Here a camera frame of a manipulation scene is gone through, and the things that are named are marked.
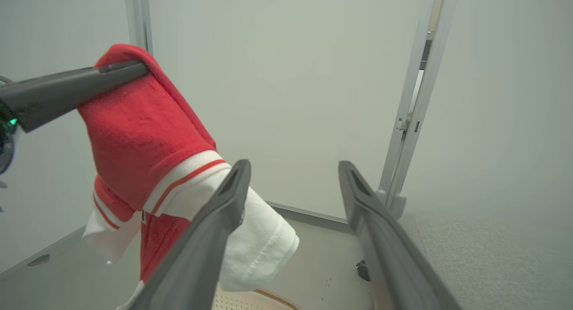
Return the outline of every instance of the white panel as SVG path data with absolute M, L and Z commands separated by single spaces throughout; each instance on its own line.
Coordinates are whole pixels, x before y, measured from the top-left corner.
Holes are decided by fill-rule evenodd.
M 406 210 L 571 233 L 570 2 L 459 0 L 403 188 Z
M 125 0 L 0 0 L 0 75 L 23 80 L 92 66 L 129 42 Z M 0 272 L 86 224 L 96 171 L 77 112 L 16 143 L 0 180 Z
M 377 187 L 422 0 L 150 0 L 154 55 L 227 160 L 277 204 L 346 218 Z

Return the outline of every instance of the metal frame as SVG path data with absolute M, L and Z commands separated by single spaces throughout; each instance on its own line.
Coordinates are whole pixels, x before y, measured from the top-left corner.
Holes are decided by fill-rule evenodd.
M 149 0 L 125 0 L 129 43 L 153 55 Z
M 430 29 L 434 2 L 435 0 L 423 1 L 394 131 L 390 140 L 380 184 L 376 191 L 378 198 L 381 202 L 384 202 L 395 218 L 402 216 L 406 204 L 406 196 L 401 191 L 412 156 L 414 155 L 418 136 L 422 130 L 432 90 L 436 83 L 436 76 L 440 69 L 446 40 L 452 26 L 457 0 L 442 0 L 436 31 L 432 35 L 430 55 L 424 69 L 422 83 L 414 105 L 414 112 L 410 124 L 406 126 L 405 121 L 412 100 L 423 49 L 426 45 L 428 29 Z
M 434 9 L 435 1 L 436 0 L 422 1 L 422 8 L 418 18 L 416 33 L 414 35 L 414 45 L 410 55 L 410 62 L 406 72 L 401 100 L 398 106 L 398 112 L 386 154 L 380 184 L 376 191 L 380 201 L 389 208 L 395 218 L 399 218 L 402 215 L 406 204 L 406 196 L 401 193 L 402 187 L 406 179 L 408 168 L 410 167 L 412 156 L 414 155 L 414 149 L 421 132 L 424 116 L 428 109 L 438 69 L 440 69 L 446 39 L 448 38 L 448 33 L 452 25 L 453 14 L 457 3 L 457 0 L 442 0 L 436 31 L 434 31 L 433 34 L 428 34 L 432 22 L 432 11 Z M 131 44 L 138 45 L 153 54 L 150 1 L 125 0 L 125 3 L 127 6 L 129 39 Z M 424 75 L 418 91 L 411 123 L 407 125 L 406 121 L 409 113 L 410 102 L 412 100 L 414 86 L 416 84 L 416 78 L 428 36 L 432 39 L 430 55 L 428 56 L 428 61 L 424 69 Z M 273 203 L 270 203 L 270 205 L 289 210 L 291 212 L 298 212 L 313 217 L 341 222 L 338 218 L 336 218 L 336 220 L 332 220 L 332 217 L 324 214 L 317 214 L 307 210 L 300 210 L 298 208 L 293 210 L 288 206 L 278 206 Z

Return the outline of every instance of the perforated surface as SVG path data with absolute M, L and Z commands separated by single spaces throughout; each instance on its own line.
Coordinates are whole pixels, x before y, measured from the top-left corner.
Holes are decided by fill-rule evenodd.
M 299 310 L 299 308 L 268 291 L 225 292 L 217 288 L 212 310 Z

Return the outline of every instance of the red stripe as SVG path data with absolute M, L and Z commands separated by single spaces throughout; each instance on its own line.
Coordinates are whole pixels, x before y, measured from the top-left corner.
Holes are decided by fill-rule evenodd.
M 177 180 L 176 182 L 170 184 L 169 187 L 163 193 L 163 195 L 161 195 L 161 197 L 159 198 L 157 204 L 155 205 L 155 207 L 151 211 L 151 214 L 155 215 L 155 213 L 157 213 L 157 210 L 159 210 L 161 204 L 163 204 L 165 198 L 167 197 L 167 195 L 169 195 L 169 193 L 173 190 L 173 188 L 177 187 L 178 185 L 180 185 L 182 183 L 188 182 L 194 176 L 197 176 L 198 174 L 203 173 L 203 171 L 205 171 L 205 170 L 207 170 L 213 166 L 219 165 L 219 163 L 226 163 L 226 161 L 224 161 L 223 159 L 219 159 L 217 161 L 211 161 L 211 162 L 207 163 L 207 165 L 204 165 L 203 167 L 200 167 L 200 168 L 192 171 L 187 176 L 185 176 L 185 177 L 181 178 L 180 180 Z
M 106 220 L 106 222 L 108 222 L 109 226 L 113 227 L 114 229 L 118 229 L 119 226 L 115 225 L 114 223 L 112 223 L 111 220 L 109 220 L 109 218 L 106 216 L 106 213 L 104 213 L 104 211 L 102 210 L 102 208 L 98 205 L 98 201 L 96 200 L 96 196 L 94 195 L 94 204 L 96 204 L 96 208 L 98 208 L 98 210 L 100 211 L 100 215 L 102 215 L 102 217 L 104 218 L 104 220 Z
M 114 203 L 113 199 L 109 196 L 108 192 L 106 191 L 106 188 L 103 185 L 102 178 L 100 178 L 99 175 L 96 176 L 96 183 L 94 184 L 94 191 L 95 191 L 95 195 L 99 198 L 99 200 L 104 205 L 113 206 L 113 203 Z

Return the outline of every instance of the white cloth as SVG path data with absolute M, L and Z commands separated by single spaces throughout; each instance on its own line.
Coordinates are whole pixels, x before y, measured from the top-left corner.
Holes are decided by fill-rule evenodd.
M 141 228 L 141 212 L 135 212 L 133 217 L 117 230 L 109 228 L 108 223 L 96 208 L 92 211 L 86 230 L 84 241 L 96 247 L 96 250 L 111 263 L 116 263 L 125 253 L 133 237 Z
M 180 191 L 164 214 L 192 220 L 231 169 L 223 169 Z M 249 188 L 245 217 L 227 239 L 219 284 L 225 291 L 250 291 L 270 283 L 299 246 L 295 230 Z

